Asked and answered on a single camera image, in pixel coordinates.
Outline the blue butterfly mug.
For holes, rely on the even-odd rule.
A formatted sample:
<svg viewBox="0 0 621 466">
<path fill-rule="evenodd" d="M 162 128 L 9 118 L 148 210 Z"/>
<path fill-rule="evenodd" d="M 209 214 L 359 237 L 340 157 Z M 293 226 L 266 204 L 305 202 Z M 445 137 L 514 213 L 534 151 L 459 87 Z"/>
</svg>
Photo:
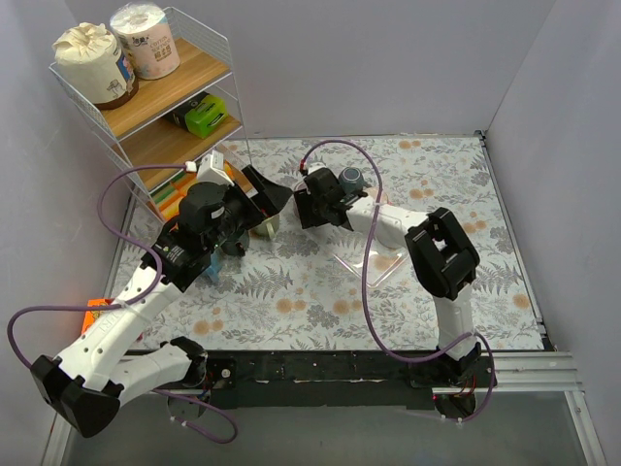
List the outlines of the blue butterfly mug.
<svg viewBox="0 0 621 466">
<path fill-rule="evenodd" d="M 222 270 L 222 266 L 221 254 L 219 251 L 216 251 L 211 256 L 210 265 L 202 272 L 201 276 L 213 284 L 218 284 L 219 273 Z"/>
</svg>

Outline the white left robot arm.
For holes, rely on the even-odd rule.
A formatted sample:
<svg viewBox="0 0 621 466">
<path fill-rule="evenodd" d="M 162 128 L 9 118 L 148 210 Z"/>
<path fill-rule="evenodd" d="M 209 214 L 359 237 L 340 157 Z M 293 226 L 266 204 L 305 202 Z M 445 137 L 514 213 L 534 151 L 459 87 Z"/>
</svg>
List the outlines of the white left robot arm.
<svg viewBox="0 0 621 466">
<path fill-rule="evenodd" d="M 186 337 L 129 362 L 124 354 L 156 316 L 179 299 L 211 265 L 225 243 L 279 214 L 289 187 L 269 181 L 252 166 L 252 185 L 197 181 L 179 203 L 141 264 L 110 307 L 57 356 L 41 355 L 30 372 L 45 401 L 83 437 L 105 429 L 119 409 L 168 383 L 187 388 L 207 375 L 207 352 Z"/>
</svg>

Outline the dark grey mug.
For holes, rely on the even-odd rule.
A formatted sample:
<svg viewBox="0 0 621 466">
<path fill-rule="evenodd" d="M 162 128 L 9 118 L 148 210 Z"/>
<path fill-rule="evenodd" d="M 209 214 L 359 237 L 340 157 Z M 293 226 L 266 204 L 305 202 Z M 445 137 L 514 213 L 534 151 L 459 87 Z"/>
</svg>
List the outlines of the dark grey mug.
<svg viewBox="0 0 621 466">
<path fill-rule="evenodd" d="M 234 257 L 245 256 L 249 248 L 249 233 L 243 230 L 236 238 L 229 238 L 221 245 L 224 254 Z"/>
</svg>

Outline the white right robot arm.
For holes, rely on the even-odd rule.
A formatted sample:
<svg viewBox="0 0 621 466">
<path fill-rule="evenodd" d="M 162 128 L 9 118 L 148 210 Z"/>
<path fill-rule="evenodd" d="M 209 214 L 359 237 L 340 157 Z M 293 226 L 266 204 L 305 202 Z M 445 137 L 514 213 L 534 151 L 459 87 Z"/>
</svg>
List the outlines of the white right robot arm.
<svg viewBox="0 0 621 466">
<path fill-rule="evenodd" d="M 408 251 L 418 282 L 433 296 L 439 329 L 440 355 L 421 363 L 423 376 L 435 383 L 465 383 L 481 355 L 471 304 L 480 258 L 455 215 L 446 208 L 409 211 L 362 188 L 347 191 L 321 164 L 301 172 L 305 186 L 294 199 L 304 229 L 331 224 L 365 234 L 369 243 Z"/>
</svg>

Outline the green mug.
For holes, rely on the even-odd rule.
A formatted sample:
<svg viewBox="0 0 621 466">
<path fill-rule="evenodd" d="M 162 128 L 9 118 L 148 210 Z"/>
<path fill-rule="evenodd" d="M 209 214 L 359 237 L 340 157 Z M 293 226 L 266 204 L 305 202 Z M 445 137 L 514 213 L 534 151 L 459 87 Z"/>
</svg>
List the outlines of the green mug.
<svg viewBox="0 0 621 466">
<path fill-rule="evenodd" d="M 279 230 L 279 215 L 271 216 L 263 220 L 259 225 L 252 228 L 254 235 L 260 238 L 273 240 Z"/>
</svg>

